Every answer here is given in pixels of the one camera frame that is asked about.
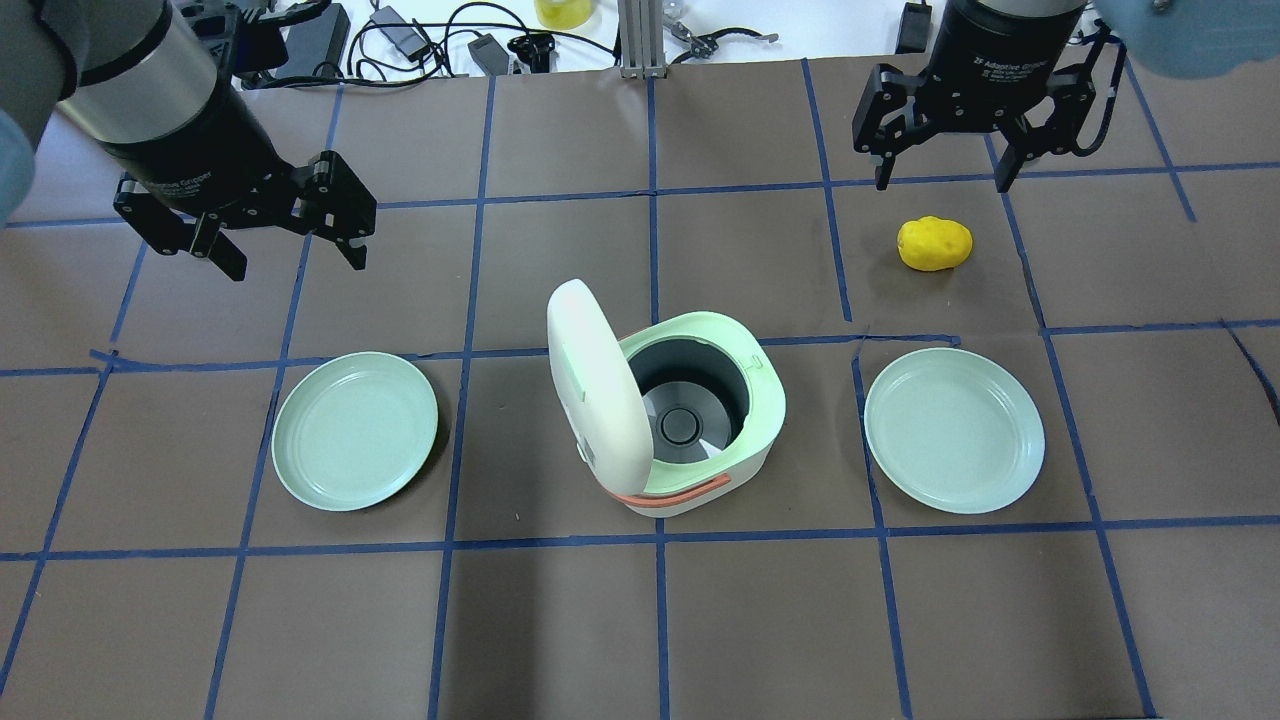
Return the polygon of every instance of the plate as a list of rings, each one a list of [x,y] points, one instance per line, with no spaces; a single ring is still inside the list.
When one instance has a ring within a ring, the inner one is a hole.
[[[1027,388],[950,347],[909,352],[867,393],[867,445],[906,495],[948,512],[1000,510],[1032,487],[1044,425]]]
[[[302,502],[358,510],[387,500],[422,468],[436,424],[435,392],[417,368],[385,352],[344,355],[284,400],[271,462]]]

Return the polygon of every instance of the cable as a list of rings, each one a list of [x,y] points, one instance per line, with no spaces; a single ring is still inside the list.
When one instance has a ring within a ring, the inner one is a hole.
[[[374,4],[374,3],[375,3],[375,0],[370,0],[370,4]],[[494,6],[494,8],[498,8],[500,10],[507,12],[509,15],[512,15],[520,24],[495,23],[495,22],[489,22],[489,23],[485,23],[485,22],[477,22],[477,23],[457,23],[457,22],[452,22],[452,19],[456,19],[458,12],[461,12],[462,9],[468,8],[468,6]],[[410,28],[417,29],[420,33],[422,33],[424,38],[426,38],[426,41],[428,41],[428,45],[430,47],[429,54],[422,58],[421,63],[419,63],[417,65],[411,67],[411,68],[404,68],[404,67],[394,65],[392,63],[378,60],[375,58],[370,58],[367,55],[367,53],[365,51],[365,47],[364,47],[365,35],[367,32],[370,32],[370,31],[374,31],[374,29],[378,29],[378,28],[384,28],[384,27],[410,27]],[[435,42],[435,41],[433,41],[426,35],[426,28],[454,28],[454,29],[447,29],[445,31],[445,36],[442,38],[442,41],[440,42]],[[448,41],[449,41],[451,37],[456,37],[457,35],[461,35],[461,33],[472,33],[476,37],[480,37],[483,33],[480,33],[475,28],[513,29],[513,31],[525,32],[526,35],[530,32],[529,26],[526,26],[521,20],[521,18],[518,15],[516,15],[511,10],[507,10],[506,8],[502,8],[500,5],[497,5],[494,3],[484,3],[484,1],[466,3],[466,4],[461,5],[457,10],[454,10],[454,14],[451,15],[451,22],[444,22],[444,23],[420,23],[417,20],[411,20],[411,22],[404,22],[404,23],[374,23],[374,22],[366,22],[364,24],[364,27],[361,27],[358,31],[356,31],[356,35],[352,36],[352,38],[351,38],[351,45],[347,47],[347,58],[346,58],[347,70],[346,70],[346,76],[339,76],[339,77],[293,76],[293,77],[285,77],[285,78],[275,78],[275,79],[273,79],[270,82],[266,82],[266,83],[261,85],[260,87],[319,87],[319,86],[332,86],[332,85],[352,85],[352,86],[358,86],[358,87],[408,87],[408,86],[413,86],[413,85],[417,85],[420,82],[424,82],[428,78],[436,77],[439,73],[444,73],[444,74],[447,74],[449,77],[456,77],[456,76],[453,76],[453,70],[452,70],[452,67],[451,67],[451,63],[449,63]],[[726,31],[735,31],[735,32],[742,31],[744,35],[750,35],[750,33],[755,32],[755,31],[748,31],[746,28],[726,28]],[[534,32],[548,32],[548,33],[558,36],[558,37],[567,37],[570,40],[576,40],[579,42],[584,42],[586,45],[590,45],[590,46],[600,50],[602,53],[608,54],[611,58],[613,56],[613,51],[611,49],[605,47],[604,45],[600,45],[599,42],[591,40],[590,37],[584,37],[581,35],[573,35],[571,32],[561,32],[561,31],[554,31],[554,29],[536,29]],[[759,37],[759,33],[755,33],[754,37]],[[356,58],[355,56],[355,54],[356,54],[357,50],[360,51],[361,58]],[[426,69],[426,61],[428,61],[426,58],[428,56],[430,56],[434,60],[434,67],[431,67],[430,69]],[[375,68],[378,70],[378,74],[380,76],[380,78],[379,79],[365,78],[361,73],[362,73],[362,69],[366,65]],[[390,69],[390,70],[402,72],[402,73],[415,72],[416,70],[416,72],[421,72],[422,74],[420,74],[417,77],[413,77],[413,78],[402,79],[402,81],[392,81],[392,79],[387,79],[387,76],[383,72],[384,69]]]
[[[348,58],[351,58],[351,50],[356,49],[357,45],[360,44],[360,41],[364,40],[365,33],[367,33],[367,32],[370,32],[372,29],[381,28],[381,27],[412,27],[412,28],[419,28],[419,32],[424,32],[421,28],[444,27],[445,24],[451,24],[451,23],[419,23],[419,22],[376,23],[376,24],[375,23],[365,23],[365,27],[362,27],[358,31],[356,31],[356,35],[352,36],[352,38],[351,38],[352,41],[351,41],[351,49],[348,50]],[[513,26],[513,24],[508,24],[508,23],[452,23],[451,27],[458,28],[460,31],[470,31],[470,32],[474,32],[474,29],[471,29],[471,28],[502,28],[502,29],[518,29],[518,31],[529,32],[527,26]],[[585,42],[586,45],[590,45],[591,47],[595,47],[596,50],[608,54],[611,58],[613,56],[613,50],[605,47],[604,45],[600,45],[599,42],[591,40],[590,37],[584,37],[581,35],[573,35],[571,32],[561,32],[561,31],[556,31],[556,29],[538,29],[536,32],[549,32],[549,33],[552,33],[554,36],[558,36],[558,37],[567,37],[570,40],[577,40],[579,42]],[[351,70],[351,65],[348,64],[348,74],[351,74],[351,72],[352,72]]]

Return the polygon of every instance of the black cable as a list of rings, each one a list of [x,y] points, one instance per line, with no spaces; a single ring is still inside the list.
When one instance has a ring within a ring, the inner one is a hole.
[[[352,36],[352,38],[351,38],[351,49],[356,47],[356,45],[364,38],[365,33],[367,33],[367,32],[370,32],[372,29],[376,29],[376,28],[381,28],[381,27],[429,28],[429,27],[444,27],[444,26],[445,26],[445,23],[415,23],[415,22],[406,22],[406,23],[376,23],[376,24],[375,23],[365,23],[365,27],[362,27],[358,31],[356,31],[356,35]],[[453,23],[452,27],[460,28],[460,29],[467,29],[467,28],[492,28],[492,27],[495,27],[495,28],[502,28],[502,29],[518,29],[518,31],[525,31],[525,32],[529,31],[527,27],[513,26],[513,24],[508,24],[508,23]],[[577,40],[579,42],[585,42],[586,45],[590,45],[591,47],[595,47],[596,50],[600,50],[602,53],[607,53],[611,58],[613,56],[613,50],[605,47],[604,45],[600,45],[599,42],[591,40],[590,37],[584,37],[581,35],[573,35],[572,32],[561,32],[561,31],[556,31],[556,29],[539,29],[536,32],[549,32],[549,33],[552,33],[554,36],[558,36],[558,37],[568,37],[570,40]]]
[[[493,3],[468,3],[467,5],[494,5],[494,6],[498,6],[498,5],[493,4]],[[515,13],[511,13],[508,10],[508,14],[511,14],[512,17],[515,17],[516,20],[520,20],[520,17],[516,15]],[[362,68],[364,67],[355,58],[355,53],[356,53],[357,49],[360,50],[360,54],[362,55],[358,60],[366,61],[369,65],[372,65],[374,68],[376,68],[379,70],[379,74],[383,76],[383,78],[385,78],[385,74],[381,73],[381,69],[384,69],[384,68],[385,69],[393,69],[393,70],[397,70],[397,72],[425,70],[425,56],[424,56],[424,61],[422,63],[420,63],[419,65],[412,67],[412,68],[403,68],[403,67],[393,65],[390,63],[385,63],[383,60],[369,58],[369,55],[365,53],[365,49],[364,49],[365,33],[367,33],[367,32],[370,32],[372,29],[384,28],[384,27],[411,27],[411,28],[417,29],[424,36],[426,33],[425,28],[429,28],[429,27],[433,27],[433,28],[452,27],[452,28],[457,28],[457,29],[447,31],[445,37],[443,38],[443,42],[433,42],[429,37],[426,38],[428,40],[428,45],[430,46],[430,53],[429,54],[435,60],[435,67],[433,67],[430,70],[424,72],[424,74],[413,77],[413,78],[403,79],[403,81],[388,81],[388,79],[376,79],[375,81],[375,79],[364,78],[357,72],[357,68]],[[415,22],[404,22],[404,23],[374,23],[374,22],[370,20],[370,22],[366,22],[364,24],[364,27],[361,27],[358,31],[356,31],[356,35],[352,36],[352,38],[351,38],[351,45],[347,47],[347,59],[346,59],[346,65],[347,65],[347,73],[346,73],[346,76],[347,77],[342,77],[342,76],[339,76],[339,77],[293,76],[293,77],[285,77],[285,78],[275,78],[275,79],[273,79],[270,82],[266,82],[266,83],[261,85],[260,87],[264,87],[264,88],[265,87],[320,87],[320,86],[330,86],[330,85],[353,85],[353,86],[358,86],[358,87],[408,87],[408,86],[417,85],[417,83],[420,83],[420,82],[422,82],[422,81],[425,81],[425,79],[428,79],[430,77],[435,77],[440,72],[444,72],[444,73],[447,73],[447,74],[449,74],[452,77],[453,73],[452,73],[452,69],[449,67],[448,47],[447,47],[448,38],[449,37],[454,37],[456,35],[463,33],[463,32],[470,32],[470,33],[474,33],[476,37],[480,37],[483,33],[480,33],[479,31],[476,31],[474,28],[515,29],[515,31],[525,32],[526,35],[530,32],[529,26],[524,24],[524,22],[521,22],[521,24],[518,24],[518,26],[515,26],[515,24],[509,24],[509,23],[492,23],[492,22],[490,23],[420,23],[420,22],[415,20]],[[726,29],[745,29],[745,28],[726,28]],[[575,35],[575,33],[571,33],[571,32],[554,31],[554,29],[539,29],[536,32],[548,32],[548,33],[554,35],[554,36],[567,37],[570,40],[576,40],[579,42],[584,42],[586,45],[590,45],[590,46],[600,50],[602,53],[608,54],[611,58],[613,56],[613,51],[611,49],[605,47],[604,45],[600,45],[599,42],[591,40],[590,37],[584,37],[581,35]]]
[[[333,65],[334,74],[339,76],[342,74],[342,68],[338,67],[338,63],[334,63],[333,60],[321,60],[316,63],[316,67],[311,68],[311,74],[319,76],[320,70],[324,69],[325,65]]]

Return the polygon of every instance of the white table surface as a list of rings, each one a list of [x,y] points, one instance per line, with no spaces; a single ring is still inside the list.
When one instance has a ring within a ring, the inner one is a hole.
[[[365,24],[372,8],[369,0],[339,0],[351,17],[352,35]],[[500,3],[520,15],[529,27],[539,27],[534,10],[534,0],[507,0]],[[933,32],[946,0],[934,0]],[[443,23],[460,1],[439,0],[388,0],[406,19],[422,23]],[[570,31],[584,35],[605,45],[613,46],[618,26],[616,0],[596,0],[591,18],[582,26]],[[902,0],[800,0],[795,3],[765,3],[762,0],[686,0],[686,12],[681,18],[689,28],[699,35],[723,27],[748,27],[762,33],[778,33],[774,44],[732,36],[721,41],[721,47],[710,61],[744,63],[762,60],[792,60],[799,58],[829,58],[858,55],[887,55],[893,53],[897,41],[897,26],[902,13]],[[512,22],[509,17],[492,8],[468,8],[458,15],[458,22]],[[480,28],[492,32],[504,45],[518,35],[516,31]],[[433,33],[439,37],[440,31]],[[376,31],[366,33],[365,47],[375,59],[408,64],[404,58]],[[671,60],[687,49],[666,33],[667,59]],[[472,36],[457,36],[449,42],[449,55],[453,70],[458,74],[481,74],[472,63],[466,44]],[[572,38],[557,38],[557,50],[552,69],[588,70],[608,68],[613,59],[590,45]]]

